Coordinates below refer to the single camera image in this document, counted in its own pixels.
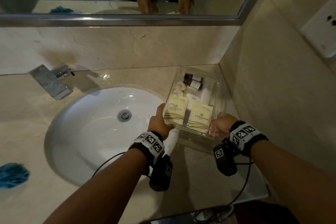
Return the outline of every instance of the electrical outlet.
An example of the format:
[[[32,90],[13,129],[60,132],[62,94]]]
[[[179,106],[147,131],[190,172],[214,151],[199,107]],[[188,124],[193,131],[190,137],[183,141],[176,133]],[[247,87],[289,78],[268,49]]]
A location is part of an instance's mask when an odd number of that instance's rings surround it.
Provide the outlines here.
[[[336,0],[328,1],[302,28],[301,33],[326,58],[336,54]]]

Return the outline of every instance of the left hand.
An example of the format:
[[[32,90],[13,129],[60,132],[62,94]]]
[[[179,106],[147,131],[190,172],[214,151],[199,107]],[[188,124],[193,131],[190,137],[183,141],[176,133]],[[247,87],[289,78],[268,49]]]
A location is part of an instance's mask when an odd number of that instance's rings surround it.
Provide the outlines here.
[[[191,7],[190,0],[178,0],[178,12],[180,14],[189,14],[190,7]]]
[[[163,108],[165,107],[165,103],[159,105],[156,110],[156,115],[152,116],[149,120],[149,125],[147,131],[155,131],[162,136],[163,140],[166,140],[169,132],[175,128],[174,124],[165,124],[163,120]]]

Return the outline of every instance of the cream packet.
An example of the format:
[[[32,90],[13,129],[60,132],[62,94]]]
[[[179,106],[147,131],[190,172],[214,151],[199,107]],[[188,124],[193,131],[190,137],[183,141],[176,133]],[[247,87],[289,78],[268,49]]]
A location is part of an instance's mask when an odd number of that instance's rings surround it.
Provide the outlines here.
[[[212,108],[213,107],[211,106],[194,101],[192,104],[187,128],[191,128],[202,133],[207,133],[209,130]]]
[[[184,96],[176,97],[172,94],[168,100],[167,109],[164,118],[170,122],[182,125],[186,113],[188,98]]]

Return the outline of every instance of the marble countertop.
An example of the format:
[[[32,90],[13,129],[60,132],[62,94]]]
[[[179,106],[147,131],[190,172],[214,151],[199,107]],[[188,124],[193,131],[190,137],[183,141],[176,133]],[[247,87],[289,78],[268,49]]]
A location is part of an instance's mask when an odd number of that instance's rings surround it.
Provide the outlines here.
[[[218,65],[193,66],[217,74]],[[134,84],[155,91],[163,102],[169,94],[177,67],[133,68],[75,72],[64,82],[73,93],[64,100],[52,99],[27,74],[0,76],[0,166],[23,163],[31,172],[29,180],[12,189],[0,190],[3,224],[42,223],[77,187],[61,179],[48,166],[44,135],[54,116],[72,99],[87,90],[110,84]],[[221,110],[238,117],[223,80]],[[241,190],[247,166],[226,177],[216,168],[212,147],[218,142],[193,142],[179,138],[171,154],[174,164],[170,188],[155,192],[148,178],[138,183],[119,223],[139,223],[198,209],[228,204]],[[247,162],[242,156],[239,162]],[[251,167],[249,182],[237,202],[267,197],[260,171]]]

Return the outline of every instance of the sink drain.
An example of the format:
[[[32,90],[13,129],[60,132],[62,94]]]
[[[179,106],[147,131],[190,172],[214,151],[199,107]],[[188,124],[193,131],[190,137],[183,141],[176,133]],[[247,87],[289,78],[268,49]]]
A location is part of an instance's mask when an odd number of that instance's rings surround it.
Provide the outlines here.
[[[121,110],[119,113],[118,113],[118,119],[120,121],[128,121],[130,120],[132,117],[132,113],[130,110]]]

